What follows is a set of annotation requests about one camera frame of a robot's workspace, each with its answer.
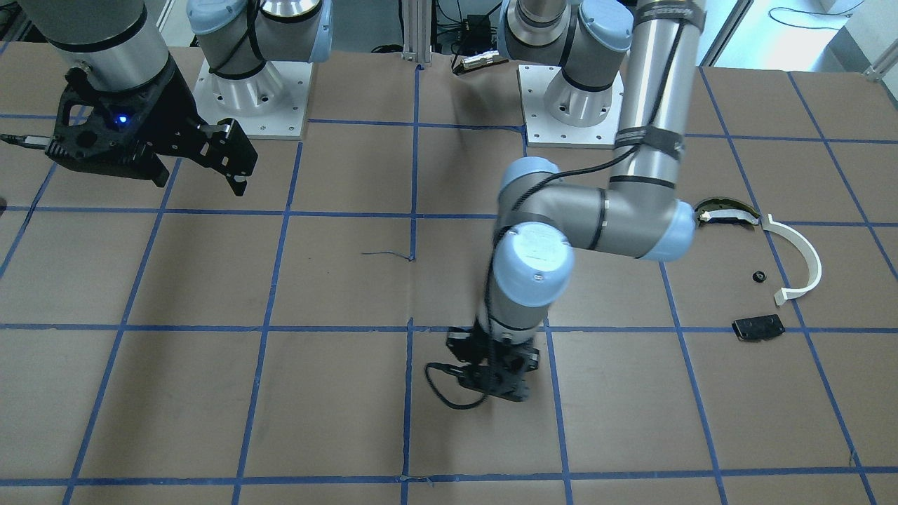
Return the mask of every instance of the black cable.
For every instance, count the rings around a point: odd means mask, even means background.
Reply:
[[[209,67],[209,74],[217,74],[219,70],[221,70],[222,68],[224,68],[225,65],[227,65],[228,62],[231,61],[231,58],[233,58],[233,55],[237,54],[237,51],[240,49],[240,46],[243,45],[243,43],[244,43],[250,36],[252,36],[252,37],[255,39],[255,22],[256,22],[256,16],[259,15],[259,12],[260,12],[261,10],[262,10],[262,0],[250,0],[250,2],[247,4],[247,7],[246,7],[246,24],[247,24],[247,26],[246,26],[246,31],[243,33],[243,35],[240,37],[240,39],[237,40],[237,43],[233,45],[233,48],[231,48],[231,51],[228,52],[227,56],[224,57],[224,61],[223,61],[223,62],[219,63],[218,66],[216,66],[215,68],[212,68],[211,66]],[[251,24],[251,22],[250,22],[250,17],[252,17],[252,25],[253,25],[253,28],[252,28],[252,29],[250,28],[250,24]]]
[[[489,15],[492,14],[493,12],[495,12],[496,9],[498,9],[498,7],[499,7],[499,5],[497,5],[495,8],[493,8],[489,13],[486,14],[485,17],[489,17]],[[674,58],[676,57],[676,50],[680,46],[680,39],[682,37],[682,31],[683,31],[684,26],[685,26],[685,23],[683,21],[680,21],[678,23],[677,32],[676,32],[676,35],[674,35],[674,37],[673,37],[673,43],[671,44],[670,53],[667,55],[667,60],[665,61],[665,69],[661,75],[661,82],[658,86],[655,103],[652,106],[652,113],[649,116],[649,120],[647,123],[648,125],[652,125],[655,122],[657,113],[661,108],[661,101],[664,98],[665,89],[667,88],[667,81],[670,77],[670,71],[674,65]],[[570,171],[570,172],[554,173],[554,174],[546,177],[542,181],[534,184],[529,190],[525,191],[524,194],[522,194],[517,199],[514,206],[512,206],[512,212],[517,211],[528,198],[530,198],[533,194],[535,194],[542,188],[546,187],[546,185],[549,184],[550,182],[560,179],[562,177],[569,177],[569,176],[574,176],[574,175],[584,175],[587,173],[594,173],[594,172],[598,172],[600,170],[604,170],[606,168],[612,167],[612,166],[620,163],[621,161],[623,161],[630,155],[634,155],[639,150],[640,147],[641,147],[641,145],[635,145],[635,146],[631,147],[626,153],[619,155],[616,158],[612,159],[611,161],[603,163],[603,164],[598,164],[596,166],[582,168],[582,169],[574,170],[574,171]],[[487,285],[484,289],[484,294],[483,294],[483,303],[484,303],[484,306],[486,307],[486,312],[487,312],[487,328],[484,330],[485,330],[485,332],[487,334],[487,338],[488,338],[487,345],[488,345],[488,350],[489,350],[489,357],[487,360],[487,367],[488,367],[488,371],[489,371],[489,380],[487,382],[487,387],[483,391],[483,394],[480,396],[479,399],[477,399],[476,401],[474,401],[472,403],[453,403],[450,400],[448,400],[442,393],[440,393],[440,391],[436,388],[436,385],[434,384],[433,380],[430,378],[430,369],[431,368],[439,369],[439,370],[442,370],[442,371],[448,373],[448,370],[447,370],[448,365],[445,365],[442,363],[427,363],[424,367],[424,376],[425,376],[425,379],[427,380],[427,384],[430,386],[430,389],[434,392],[434,394],[436,394],[436,397],[439,398],[439,400],[444,405],[446,405],[449,408],[455,409],[455,410],[473,409],[474,407],[477,407],[477,406],[481,405],[482,403],[484,403],[487,400],[487,398],[489,397],[489,394],[493,392],[492,391],[493,386],[494,386],[493,381],[494,381],[494,377],[496,374],[495,373],[496,350],[495,350],[495,342],[493,341],[493,338],[492,338],[492,326],[493,326],[494,319],[493,319],[492,309],[490,307],[492,305],[492,300],[491,300],[491,296],[490,296],[489,287],[491,284],[490,281],[492,280],[492,277],[493,277],[493,261],[496,258],[496,245],[498,245],[498,243],[505,237],[505,235],[508,233],[508,230],[510,230],[511,228],[512,228],[511,226],[505,226],[499,231],[499,233],[496,235],[496,239],[494,242],[493,253],[489,256],[489,268],[487,270]]]
[[[377,46],[374,49],[371,49],[373,53],[385,54],[385,53],[398,53],[402,52],[402,46],[399,44],[383,44],[382,46]]]
[[[399,31],[402,33],[402,44],[405,45],[405,20],[402,19],[402,0],[399,0]]]
[[[447,14],[447,13],[443,10],[443,6],[440,5],[440,0],[436,0],[436,9],[437,9],[437,10],[440,12],[440,14],[442,14],[443,17],[446,18],[447,20],[449,20],[449,21],[451,21],[451,22],[454,22],[454,23],[456,23],[456,24],[462,24],[461,21],[456,21],[456,20],[452,19],[452,18],[449,16],[449,14]]]
[[[850,9],[846,9],[846,10],[840,12],[840,13],[816,13],[816,12],[814,12],[814,11],[801,11],[801,10],[798,10],[798,9],[793,9],[792,7],[773,7],[772,9],[770,9],[769,11],[767,11],[767,17],[771,18],[771,19],[772,19],[773,21],[775,21],[775,22],[778,22],[779,24],[784,24],[784,25],[786,25],[786,26],[791,26],[792,28],[801,28],[801,29],[804,29],[804,30],[836,30],[836,31],[838,31],[838,30],[839,30],[838,28],[835,28],[835,27],[832,27],[832,26],[804,26],[804,25],[801,25],[801,24],[792,24],[792,23],[790,23],[790,22],[784,22],[784,21],[782,21],[781,19],[779,19],[779,18],[777,18],[776,16],[774,16],[774,15],[773,15],[773,12],[774,12],[774,11],[786,11],[786,12],[788,12],[788,13],[811,14],[811,15],[814,15],[814,16],[842,16],[842,15],[845,15],[845,14],[847,14],[847,13],[850,13],[851,11],[853,11],[853,10],[857,9],[858,7],[860,7],[860,6],[864,3],[864,1],[866,1],[866,0],[862,0],[859,4],[857,4],[857,5],[853,6],[853,7],[851,7]]]
[[[510,229],[511,226],[502,228],[502,230],[499,232],[499,237],[501,238],[505,236],[505,234],[508,233],[508,230]],[[430,368],[435,368],[448,373],[448,371],[446,370],[448,365],[444,363],[427,363],[424,366],[424,378],[427,380],[427,384],[430,386],[430,390],[434,392],[436,397],[439,398],[440,402],[443,402],[443,405],[456,411],[466,411],[479,406],[481,403],[486,402],[489,394],[493,392],[493,382],[496,377],[496,343],[493,341],[492,336],[492,326],[494,320],[493,312],[490,308],[492,300],[489,293],[489,284],[490,280],[493,278],[493,260],[495,258],[496,248],[493,247],[493,253],[489,256],[489,266],[487,268],[487,286],[483,290],[483,303],[487,308],[487,328],[484,329],[484,333],[486,333],[487,335],[487,373],[489,374],[489,378],[487,379],[487,387],[484,388],[483,394],[480,396],[480,398],[471,403],[454,403],[443,396],[442,393],[440,393],[439,389],[436,388],[434,381],[430,378]]]
[[[484,14],[484,16],[481,17],[477,22],[477,24],[475,24],[473,27],[469,27],[467,33],[464,34],[464,37],[462,37],[462,40],[458,43],[458,52],[453,51],[455,56],[453,56],[452,58],[452,64],[449,66],[450,68],[455,68],[455,64],[458,62],[459,53],[462,52],[462,49],[464,49],[464,43],[468,41],[468,37],[471,36],[471,33],[476,31],[479,27],[483,26],[483,22],[489,19],[489,15],[497,11],[501,6],[502,2],[499,2],[495,7],[489,9],[489,12]]]
[[[680,46],[680,38],[682,37],[682,30],[683,30],[684,26],[685,26],[685,22],[680,21],[677,26],[676,35],[673,36],[673,43],[671,44],[671,50],[670,50],[670,53],[667,54],[667,60],[665,61],[665,70],[661,74],[661,83],[658,85],[658,93],[657,93],[657,96],[655,97],[655,103],[652,105],[652,113],[648,117],[647,125],[652,125],[653,123],[655,123],[655,119],[657,118],[657,115],[658,115],[658,110],[661,109],[661,100],[664,98],[665,89],[667,88],[667,80],[670,77],[671,68],[674,66],[674,58],[676,57],[676,50]],[[599,172],[600,170],[604,170],[606,168],[612,167],[612,166],[622,162],[623,160],[625,160],[628,156],[636,154],[636,152],[639,150],[640,147],[641,147],[641,144],[636,144],[634,147],[632,147],[626,153],[614,158],[613,160],[611,160],[610,162],[607,162],[607,163],[598,164],[596,166],[591,166],[589,168],[581,168],[579,170],[572,170],[570,172],[554,173],[554,174],[546,177],[542,181],[539,181],[536,184],[534,184],[529,190],[525,191],[517,199],[517,201],[515,201],[514,206],[511,207],[512,212],[515,212],[519,208],[521,208],[521,206],[524,204],[524,202],[527,199],[529,199],[531,196],[533,196],[536,192],[538,192],[542,188],[545,188],[550,182],[561,179],[562,177],[570,177],[570,176],[574,176],[574,175],[584,175],[587,173]]]
[[[3,24],[0,24],[0,39],[6,36],[6,33],[13,27],[13,22],[15,22],[16,18],[19,16],[19,13],[22,12],[22,8],[17,3],[7,4],[3,7],[0,7],[0,12],[5,12],[7,14],[6,21]]]

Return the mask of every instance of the white mounting plate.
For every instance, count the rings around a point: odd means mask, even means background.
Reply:
[[[621,122],[623,80],[618,73],[612,85],[612,106],[601,123],[587,128],[572,127],[556,120],[549,113],[543,99],[549,83],[561,70],[560,66],[519,65],[518,83],[521,85],[521,104],[527,127],[527,145],[543,147],[614,148],[614,135]]]
[[[290,92],[279,106],[269,114],[261,116],[241,116],[225,111],[218,104],[212,91],[209,63],[203,61],[199,69],[197,84],[193,87],[193,98],[197,101],[199,115],[209,124],[224,118],[234,118],[240,122],[243,132],[249,138],[272,140],[298,140],[303,137],[305,118],[312,84],[311,63],[297,61],[273,61]]]

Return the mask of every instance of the blue tape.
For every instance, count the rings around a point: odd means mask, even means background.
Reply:
[[[661,270],[661,279],[665,284],[667,304],[671,309],[671,317],[673,318],[673,326],[676,328],[677,340],[680,341],[680,351],[682,351],[682,358],[686,363],[686,372],[689,374],[689,382],[692,385],[692,393],[695,395],[695,404],[699,409],[701,429],[705,432],[705,441],[708,443],[708,453],[711,458],[711,468],[714,470],[714,480],[718,485],[720,503],[721,505],[727,505],[726,490],[724,489],[724,479],[723,475],[720,473],[720,463],[718,462],[718,452],[716,449],[714,449],[714,438],[711,436],[711,426],[708,423],[708,415],[705,413],[705,403],[701,400],[699,381],[695,377],[695,370],[692,367],[692,359],[689,356],[689,347],[686,345],[686,338],[683,336],[682,326],[680,326],[680,316],[677,314],[676,302],[674,302],[674,291],[671,289],[669,278],[667,278],[667,268],[665,267],[665,265],[662,262],[659,262],[658,268]]]
[[[889,258],[888,252],[885,251],[883,247],[883,243],[879,240],[879,235],[876,234],[876,230],[873,229],[872,226],[869,225],[870,219],[867,217],[867,212],[864,211],[863,206],[860,205],[860,200],[858,199],[858,195],[854,192],[854,188],[851,187],[851,183],[848,181],[848,177],[845,175],[845,172],[841,168],[841,164],[839,160],[836,158],[836,154],[832,151],[832,146],[827,141],[826,136],[823,134],[823,130],[820,128],[820,124],[817,123],[817,118],[814,117],[814,113],[811,112],[811,108],[807,105],[807,101],[805,101],[805,96],[801,93],[801,90],[798,89],[798,83],[795,81],[795,77],[791,72],[787,72],[789,82],[792,83],[792,87],[795,88],[795,93],[798,95],[798,99],[801,100],[801,104],[805,107],[805,111],[807,111],[807,116],[811,118],[811,122],[814,123],[814,128],[817,130],[817,134],[820,135],[820,139],[823,141],[823,145],[826,147],[826,152],[829,153],[830,158],[832,159],[832,164],[835,165],[836,171],[839,172],[839,176],[842,179],[842,183],[845,184],[845,189],[848,190],[849,195],[851,195],[851,200],[854,201],[855,207],[858,208],[858,212],[860,213],[861,218],[864,220],[864,223],[867,223],[867,230],[873,236],[873,241],[876,243],[876,247],[879,249],[879,253],[883,255],[883,259],[885,260],[885,264],[888,265],[889,270],[892,272],[892,277],[898,279],[898,270],[895,269],[894,264],[892,263],[892,259]]]
[[[724,130],[724,133],[726,133],[727,136],[729,136],[729,130],[726,127],[726,122],[724,121],[723,114],[721,114],[720,109],[717,105],[717,100],[714,97],[714,92],[711,90],[711,86],[708,81],[708,78],[705,76],[705,72],[702,68],[699,68],[699,73],[701,75],[702,80],[705,83],[706,89],[708,90],[708,94],[710,96],[711,103],[714,105],[714,109],[718,114],[720,126]],[[814,122],[814,126],[817,128],[817,133],[820,135],[821,140],[823,140],[825,142],[825,137],[823,136],[823,132],[820,130],[819,126],[816,124],[813,115],[811,115],[810,109],[807,107],[807,103],[805,102],[804,97],[802,97],[800,92],[798,91],[795,80],[792,78],[791,75],[789,75],[789,80],[792,82],[793,86],[795,87],[796,93],[798,93],[798,97],[804,104],[805,110],[807,111],[808,115],[811,116],[811,121]],[[730,142],[730,147],[733,151],[733,156],[736,160],[736,164],[739,166],[740,173],[743,174],[745,188],[748,190],[749,195],[752,197],[752,202],[753,202],[755,208],[757,208],[758,211],[760,212],[761,209],[757,205],[757,200],[754,198],[754,191],[752,190],[752,185],[751,185],[751,183],[749,183],[748,178],[745,177],[745,175],[744,175],[744,168],[742,166],[742,160],[739,158],[739,154],[735,149],[735,145],[733,144],[732,139],[729,139],[729,142]],[[779,275],[782,277],[783,282],[785,283],[786,287],[788,288],[790,286],[789,281],[788,281],[788,276],[786,275],[786,270],[783,268],[782,260],[779,257],[779,253],[777,251],[776,244],[773,243],[773,238],[770,236],[769,233],[764,234],[764,235],[767,238],[767,244],[770,247],[770,251],[773,254],[773,259],[777,263],[777,269],[779,270]],[[845,425],[844,419],[841,416],[841,410],[839,408],[839,405],[836,402],[835,396],[832,394],[832,389],[830,388],[829,379],[826,377],[826,373],[823,370],[823,364],[821,363],[821,361],[819,360],[819,357],[817,356],[817,351],[816,351],[816,348],[814,347],[814,342],[811,340],[810,332],[807,330],[807,325],[805,324],[805,318],[801,313],[801,308],[798,306],[797,300],[792,300],[792,306],[795,309],[799,325],[801,326],[801,329],[802,329],[802,333],[805,335],[808,349],[810,349],[811,355],[814,358],[814,364],[817,366],[817,372],[819,373],[820,378],[823,381],[823,387],[826,390],[827,396],[830,399],[830,404],[832,406],[833,413],[835,413],[836,419],[839,421],[840,428],[842,429],[842,435],[845,438],[845,442],[848,445],[849,450],[851,451],[852,457],[854,459],[855,465],[858,468],[858,475],[860,476],[860,480],[864,485],[864,490],[867,492],[867,497],[870,500],[870,504],[876,505],[876,498],[873,496],[873,491],[870,488],[870,484],[867,479],[867,475],[864,471],[864,466],[861,464],[860,457],[858,456],[858,452],[857,452],[857,450],[855,450],[854,442],[852,441],[851,435],[848,432],[848,427]]]
[[[121,328],[118,324],[79,324],[79,323],[0,323],[0,330],[60,330],[60,331],[114,331]],[[260,332],[261,326],[215,326],[207,324],[126,324],[126,332]],[[415,326],[415,332],[448,332],[450,326]],[[684,333],[729,333],[733,329],[728,326],[682,326]],[[406,332],[405,326],[292,326],[270,325],[269,332]],[[873,327],[808,327],[811,333],[859,333],[859,334],[894,334],[898,328]],[[589,332],[589,333],[673,333],[673,326],[552,326],[555,333]],[[801,333],[801,328],[787,328],[786,332]]]
[[[262,334],[259,337],[259,356],[256,360],[256,372],[252,381],[250,393],[250,407],[246,414],[246,426],[243,430],[243,443],[240,448],[240,459],[237,462],[237,481],[233,485],[231,503],[237,505],[240,502],[243,475],[246,471],[246,458],[250,452],[250,440],[252,437],[252,425],[256,417],[256,403],[259,401],[259,387],[262,381],[262,369],[265,366],[265,350],[268,347],[268,337],[271,325],[271,313],[274,310],[275,296],[277,295],[277,279],[280,276],[280,265],[284,258],[284,244],[286,243],[287,229],[290,226],[290,206],[296,192],[296,179],[299,177],[299,165],[303,157],[303,143],[296,145],[296,156],[293,164],[293,175],[290,179],[290,190],[287,193],[284,204],[283,218],[281,219],[280,237],[277,239],[277,252],[275,264],[271,271],[271,288],[269,289],[269,301],[265,306],[265,317],[262,322]]]
[[[78,448],[78,456],[75,458],[75,465],[72,468],[72,476],[69,479],[68,486],[66,487],[66,494],[63,496],[62,505],[69,505],[69,503],[71,503],[72,501],[72,493],[75,490],[75,483],[81,473],[81,467],[84,465],[84,457],[87,455],[87,448],[91,443],[93,428],[96,426],[97,417],[100,415],[100,408],[103,403],[103,397],[106,394],[107,386],[109,386],[110,376],[112,375],[112,367],[113,365],[115,365],[115,359],[119,354],[121,339],[125,334],[125,325],[128,324],[128,318],[131,315],[131,309],[134,307],[134,301],[137,298],[137,291],[140,289],[140,281],[144,277],[146,264],[150,260],[150,252],[153,250],[153,244],[155,243],[156,236],[159,233],[159,226],[163,221],[163,209],[165,209],[165,205],[168,203],[168,199],[172,195],[172,188],[174,187],[175,181],[178,177],[180,162],[181,159],[178,159],[178,161],[174,164],[172,175],[171,177],[169,177],[168,186],[165,188],[163,200],[159,204],[159,209],[156,213],[156,220],[153,222],[153,230],[150,232],[150,237],[146,241],[144,255],[140,259],[140,266],[137,267],[137,273],[134,277],[134,282],[131,284],[131,292],[128,294],[128,301],[125,304],[125,311],[121,316],[121,321],[119,322],[119,330],[116,333],[115,340],[112,343],[112,349],[110,350],[109,359],[107,359],[106,361],[106,368],[103,370],[103,377],[100,381],[100,388],[97,390],[97,396],[93,401],[91,416],[87,421],[87,428],[84,430],[84,437],[81,440],[81,446]]]
[[[38,202],[44,196],[44,191],[47,190],[47,186],[50,184],[50,179],[53,178],[53,174],[56,172],[57,164],[52,164],[47,171],[47,177],[44,177],[44,182],[40,184],[40,188],[36,195],[34,195],[34,200],[31,201],[31,206],[28,208],[28,214],[25,215],[25,220],[22,221],[22,225],[19,226],[19,232],[15,234],[15,238],[13,239],[13,243],[9,246],[9,251],[6,252],[6,257],[3,260],[3,263],[0,263],[0,279],[3,278],[6,273],[6,269],[9,268],[10,261],[13,260],[13,255],[15,254],[15,250],[19,248],[19,243],[22,241],[22,237],[25,236],[25,230],[28,229],[28,224],[31,222],[31,218],[34,216],[34,210],[38,206]]]
[[[549,351],[549,369],[552,377],[552,398],[555,403],[555,423],[558,425],[559,452],[561,458],[561,478],[564,481],[565,502],[574,505],[574,489],[570,483],[570,464],[568,463],[568,437],[564,430],[564,412],[561,410],[561,392],[559,389],[558,365],[555,360],[555,342],[552,339],[552,329],[549,318],[543,321],[543,330],[546,332],[546,346]]]
[[[5,120],[55,120],[56,115],[49,114],[0,114]]]

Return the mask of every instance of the black strap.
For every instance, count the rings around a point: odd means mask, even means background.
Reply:
[[[672,190],[676,189],[676,184],[673,182],[658,179],[656,177],[646,177],[644,175],[613,175],[608,182],[642,182],[644,184],[664,186]]]
[[[596,188],[599,191],[599,224],[595,227],[593,240],[589,242],[589,250],[595,251],[595,247],[599,244],[599,236],[602,234],[603,223],[605,222],[605,191],[602,188]]]
[[[570,21],[568,22],[568,36],[564,39],[564,47],[561,49],[561,58],[559,58],[559,66],[564,68],[568,64],[570,57],[570,49],[574,46],[574,35],[577,33],[577,13],[571,11]]]
[[[663,0],[644,5],[636,11],[636,23],[656,19],[683,20],[695,25],[699,31],[705,29],[705,11],[692,0]]]
[[[255,4],[250,2],[246,10],[246,32],[250,34],[250,47],[252,48],[252,54],[257,59],[265,59],[262,56],[261,49],[259,49],[259,41],[256,40],[256,16],[261,10],[262,0],[256,0]]]
[[[685,150],[682,135],[669,129],[660,129],[651,125],[636,128],[625,128],[614,137],[614,148],[624,146],[649,146],[680,161]]]

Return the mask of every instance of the black plastic part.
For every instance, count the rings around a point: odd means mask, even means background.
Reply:
[[[747,218],[739,218],[739,217],[712,217],[709,221],[703,221],[701,219],[701,215],[704,212],[710,212],[713,216],[715,210],[742,210],[746,214],[754,217],[755,220],[760,222],[761,213],[755,210],[751,205],[737,200],[731,199],[729,197],[711,197],[700,201],[695,204],[695,220],[699,224],[699,226],[705,226],[707,224],[713,223],[726,223],[732,225],[742,225],[749,228],[753,228],[756,225],[753,222],[747,220]]]
[[[480,14],[468,14],[462,23],[458,52],[463,56],[474,56],[493,49],[492,27],[489,18]]]
[[[221,173],[234,195],[246,190],[259,155],[233,119],[208,125],[174,59],[149,83],[122,93],[97,92],[75,67],[59,99],[53,141],[45,153],[65,168],[153,181],[164,187],[168,170],[157,155],[182,156]],[[81,124],[73,111],[92,107]]]
[[[461,387],[484,393],[489,384],[489,364],[480,363],[487,359],[489,345],[494,346],[496,363],[492,389],[489,394],[522,402],[530,396],[530,388],[524,382],[524,373],[539,368],[540,352],[533,348],[533,341],[511,345],[495,341],[476,323],[471,330],[450,328],[446,335],[446,346],[459,361],[469,363],[464,367],[447,367],[446,372],[458,378]]]
[[[740,341],[766,341],[786,331],[776,314],[748,317],[733,321],[733,331]]]

